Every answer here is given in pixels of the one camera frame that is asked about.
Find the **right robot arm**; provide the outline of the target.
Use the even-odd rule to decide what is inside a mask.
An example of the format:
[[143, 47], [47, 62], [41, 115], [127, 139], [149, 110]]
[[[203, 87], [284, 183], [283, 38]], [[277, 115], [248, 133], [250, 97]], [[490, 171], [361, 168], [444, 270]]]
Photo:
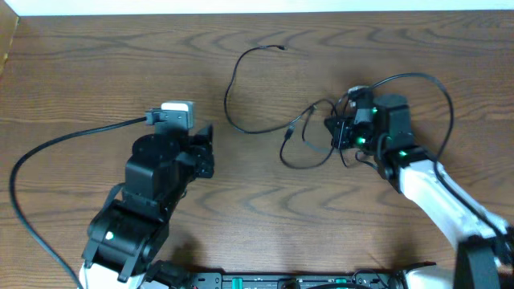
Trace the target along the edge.
[[433, 153], [417, 144], [404, 96], [376, 97], [368, 87], [346, 93], [353, 110], [325, 119], [332, 147], [356, 149], [373, 158], [372, 167], [411, 200], [441, 230], [456, 251], [452, 271], [432, 263], [395, 271], [389, 288], [511, 288], [513, 227], [488, 211], [447, 174]]

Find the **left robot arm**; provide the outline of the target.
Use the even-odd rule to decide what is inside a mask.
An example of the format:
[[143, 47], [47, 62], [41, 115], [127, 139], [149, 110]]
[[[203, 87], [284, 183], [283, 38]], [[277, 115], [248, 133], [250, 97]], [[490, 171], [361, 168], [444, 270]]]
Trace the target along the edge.
[[214, 175], [214, 129], [191, 136], [158, 128], [137, 139], [125, 180], [88, 227], [80, 282], [85, 288], [138, 288], [169, 237], [169, 220], [197, 178]]

